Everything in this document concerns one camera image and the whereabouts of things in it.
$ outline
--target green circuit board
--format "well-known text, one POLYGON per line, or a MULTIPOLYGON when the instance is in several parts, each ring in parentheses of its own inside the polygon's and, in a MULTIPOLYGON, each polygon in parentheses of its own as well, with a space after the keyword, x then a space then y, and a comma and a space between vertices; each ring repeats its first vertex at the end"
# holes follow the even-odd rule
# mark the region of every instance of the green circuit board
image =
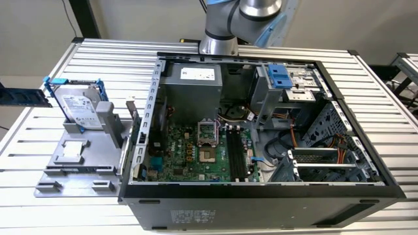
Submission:
MULTIPOLYGON (((231 182, 224 129, 219 128, 218 136, 219 140, 215 148, 211 148, 210 146, 199 147, 196 145, 198 125, 170 125, 167 151, 163 156, 163 168, 158 174, 148 177, 150 180, 160 182, 231 182)), ((252 145, 250 144, 250 132, 242 131, 240 138, 243 146, 246 146, 247 149, 252 149, 254 152, 252 145)), ((247 157, 246 150, 243 151, 243 157, 247 157)), ((250 182, 259 181, 256 165, 254 165, 254 173, 250 174, 247 178, 250 182)))

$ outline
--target robotic arm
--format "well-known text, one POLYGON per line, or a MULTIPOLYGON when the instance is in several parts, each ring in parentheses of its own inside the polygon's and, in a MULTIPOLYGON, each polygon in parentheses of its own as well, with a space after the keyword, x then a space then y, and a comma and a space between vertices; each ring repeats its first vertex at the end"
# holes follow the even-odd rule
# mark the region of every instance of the robotic arm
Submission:
POLYGON ((284 24, 282 0, 207 0, 206 36, 202 54, 238 55, 236 37, 267 48, 284 24))

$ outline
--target motherboard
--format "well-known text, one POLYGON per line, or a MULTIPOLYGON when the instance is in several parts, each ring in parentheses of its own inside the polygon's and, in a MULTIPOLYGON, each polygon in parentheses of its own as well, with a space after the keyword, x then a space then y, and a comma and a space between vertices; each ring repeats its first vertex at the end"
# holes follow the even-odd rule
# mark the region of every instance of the motherboard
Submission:
POLYGON ((215 122, 212 126, 215 129, 210 122, 200 126, 168 125, 167 149, 151 157, 148 181, 259 181, 256 163, 251 162, 254 145, 248 129, 227 130, 215 122))

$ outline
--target white wall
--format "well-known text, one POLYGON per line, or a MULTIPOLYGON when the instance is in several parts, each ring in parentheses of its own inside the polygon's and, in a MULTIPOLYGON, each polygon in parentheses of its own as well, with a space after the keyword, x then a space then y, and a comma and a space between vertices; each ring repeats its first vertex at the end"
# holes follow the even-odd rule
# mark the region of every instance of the white wall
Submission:
POLYGON ((355 49, 387 64, 397 52, 418 52, 417 23, 418 0, 300 0, 284 46, 355 49))
POLYGON ((97 27, 111 39, 179 42, 204 35, 206 15, 198 0, 93 0, 97 27))
POLYGON ((0 75, 48 75, 72 38, 60 0, 0 0, 0 75))

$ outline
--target slotted aluminum surface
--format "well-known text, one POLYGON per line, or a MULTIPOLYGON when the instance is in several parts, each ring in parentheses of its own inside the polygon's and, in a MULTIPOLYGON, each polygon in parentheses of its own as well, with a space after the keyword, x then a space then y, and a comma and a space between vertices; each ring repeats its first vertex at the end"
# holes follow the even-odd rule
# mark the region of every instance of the slotted aluminum surface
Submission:
POLYGON ((399 53, 393 65, 398 66, 410 80, 418 85, 418 54, 402 55, 399 53))
MULTIPOLYGON (((72 44, 51 77, 101 78, 115 112, 128 117, 124 98, 144 107, 158 51, 196 53, 196 44, 139 43, 85 39, 72 44)), ((172 234, 417 234, 418 135, 417 125, 382 88, 361 58, 342 50, 239 48, 242 56, 308 59, 323 62, 369 138, 406 192, 407 200, 343 229, 188 231, 172 234)), ((0 143, 1 234, 139 234, 146 232, 128 206, 116 198, 35 198, 33 187, 63 134, 63 114, 55 108, 25 108, 0 143)))

